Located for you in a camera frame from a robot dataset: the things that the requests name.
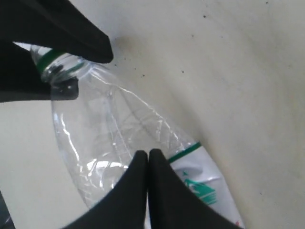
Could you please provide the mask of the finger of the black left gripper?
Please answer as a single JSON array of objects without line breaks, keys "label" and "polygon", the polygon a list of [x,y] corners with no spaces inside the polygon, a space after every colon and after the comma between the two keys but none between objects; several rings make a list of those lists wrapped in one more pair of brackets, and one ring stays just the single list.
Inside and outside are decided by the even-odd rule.
[{"label": "finger of the black left gripper", "polygon": [[0,38],[110,63],[109,37],[68,0],[2,0]]},{"label": "finger of the black left gripper", "polygon": [[51,86],[41,80],[28,50],[12,43],[0,43],[0,102],[75,100],[78,80],[72,78]]}]

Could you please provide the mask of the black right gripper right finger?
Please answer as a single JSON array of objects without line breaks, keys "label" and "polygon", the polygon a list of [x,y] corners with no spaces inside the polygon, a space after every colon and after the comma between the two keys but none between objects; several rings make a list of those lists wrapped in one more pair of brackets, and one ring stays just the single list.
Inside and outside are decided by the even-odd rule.
[{"label": "black right gripper right finger", "polygon": [[148,207],[153,229],[237,229],[191,192],[160,149],[152,149],[148,168]]}]

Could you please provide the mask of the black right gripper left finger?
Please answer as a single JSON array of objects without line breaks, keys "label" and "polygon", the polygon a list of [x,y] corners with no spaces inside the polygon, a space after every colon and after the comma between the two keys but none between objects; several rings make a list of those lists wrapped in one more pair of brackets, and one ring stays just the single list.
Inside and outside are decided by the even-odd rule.
[{"label": "black right gripper left finger", "polygon": [[98,204],[66,229],[143,229],[148,155],[137,151],[119,182]]}]

